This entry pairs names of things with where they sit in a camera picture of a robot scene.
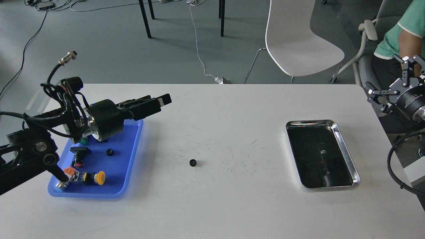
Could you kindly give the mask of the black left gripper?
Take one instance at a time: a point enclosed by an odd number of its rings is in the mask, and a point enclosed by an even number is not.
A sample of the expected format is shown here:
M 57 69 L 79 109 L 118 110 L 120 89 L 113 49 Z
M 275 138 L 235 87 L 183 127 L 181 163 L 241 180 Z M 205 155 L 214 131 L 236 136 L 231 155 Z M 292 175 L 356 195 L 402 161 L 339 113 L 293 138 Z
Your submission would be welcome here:
M 172 102 L 170 94 L 159 97 L 150 95 L 138 99 L 126 100 L 117 105 L 111 100 L 102 100 L 85 108 L 88 118 L 86 133 L 103 142 L 124 130 L 127 119 L 141 120 L 161 112 L 161 107 Z

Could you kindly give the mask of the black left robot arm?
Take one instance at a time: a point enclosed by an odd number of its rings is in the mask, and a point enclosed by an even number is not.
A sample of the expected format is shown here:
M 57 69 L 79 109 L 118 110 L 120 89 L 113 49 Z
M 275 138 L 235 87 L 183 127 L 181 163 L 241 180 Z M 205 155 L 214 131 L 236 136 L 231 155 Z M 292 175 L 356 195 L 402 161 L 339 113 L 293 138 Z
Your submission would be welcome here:
M 7 135 L 9 143 L 1 146 L 1 155 L 15 153 L 14 159 L 1 158 L 1 194 L 20 186 L 32 178 L 48 171 L 67 187 L 71 182 L 85 180 L 85 183 L 103 184 L 104 173 L 81 173 L 73 168 L 61 169 L 58 165 L 58 147 L 51 133 L 79 143 L 84 137 L 94 136 L 102 142 L 124 130 L 125 120 L 142 120 L 161 111 L 172 102 L 169 94 L 159 97 L 150 95 L 115 104 L 106 99 L 88 104 L 83 97 L 84 107 L 76 95 L 80 94 L 83 82 L 80 77 L 66 78 L 58 85 L 51 79 L 56 71 L 75 59 L 75 51 L 68 52 L 53 68 L 46 83 L 41 84 L 44 92 L 60 104 L 60 108 L 36 116 L 15 112 L 1 112 L 2 116 L 19 118 L 27 124 L 22 130 Z

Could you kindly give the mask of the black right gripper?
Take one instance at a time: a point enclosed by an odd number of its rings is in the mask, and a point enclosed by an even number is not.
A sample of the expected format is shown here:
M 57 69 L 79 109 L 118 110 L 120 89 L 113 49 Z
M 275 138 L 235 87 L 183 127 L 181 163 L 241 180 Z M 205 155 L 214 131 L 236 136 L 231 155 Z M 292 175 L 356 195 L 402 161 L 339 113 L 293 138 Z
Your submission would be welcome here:
M 390 85 L 389 90 L 378 90 L 375 85 L 366 81 L 369 88 L 367 101 L 380 113 L 389 113 L 394 106 L 411 121 L 425 119 L 425 61 L 421 56 L 401 58 L 393 55 L 402 65 L 402 77 Z M 421 66 L 421 76 L 414 77 L 414 67 Z

